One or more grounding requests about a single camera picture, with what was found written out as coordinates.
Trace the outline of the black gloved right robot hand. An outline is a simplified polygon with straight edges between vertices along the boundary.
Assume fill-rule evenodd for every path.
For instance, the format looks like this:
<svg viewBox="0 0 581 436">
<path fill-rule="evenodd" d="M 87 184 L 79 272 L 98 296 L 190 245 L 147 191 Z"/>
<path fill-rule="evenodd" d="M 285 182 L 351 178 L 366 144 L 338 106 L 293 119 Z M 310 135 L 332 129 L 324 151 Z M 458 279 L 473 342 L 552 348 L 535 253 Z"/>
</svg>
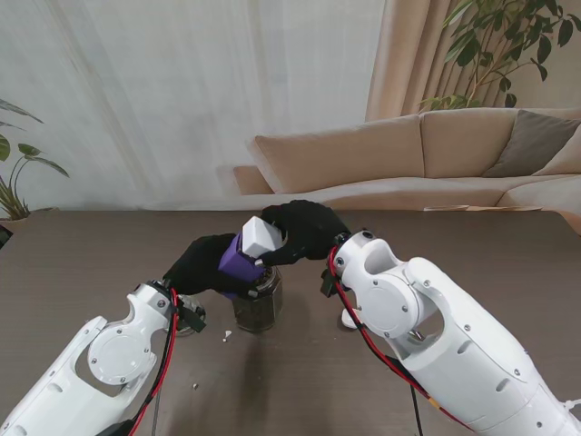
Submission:
<svg viewBox="0 0 581 436">
<path fill-rule="evenodd" d="M 261 218 L 286 237 L 280 249 L 260 257 L 267 266 L 291 265 L 301 259 L 323 260 L 339 235 L 351 234 L 332 209 L 308 200 L 271 205 L 262 210 Z"/>
</svg>

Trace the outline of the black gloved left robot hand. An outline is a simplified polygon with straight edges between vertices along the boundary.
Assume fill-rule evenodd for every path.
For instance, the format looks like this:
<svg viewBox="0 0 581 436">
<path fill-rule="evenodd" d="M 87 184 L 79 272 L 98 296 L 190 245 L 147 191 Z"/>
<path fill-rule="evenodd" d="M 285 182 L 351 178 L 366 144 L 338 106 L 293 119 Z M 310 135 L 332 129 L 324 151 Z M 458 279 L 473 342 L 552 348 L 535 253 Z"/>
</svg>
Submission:
<svg viewBox="0 0 581 436">
<path fill-rule="evenodd" d="M 227 297 L 247 296 L 255 288 L 219 270 L 220 260 L 235 237 L 234 233 L 207 235 L 189 245 L 165 273 L 162 280 L 178 294 L 194 295 L 215 291 Z"/>
</svg>

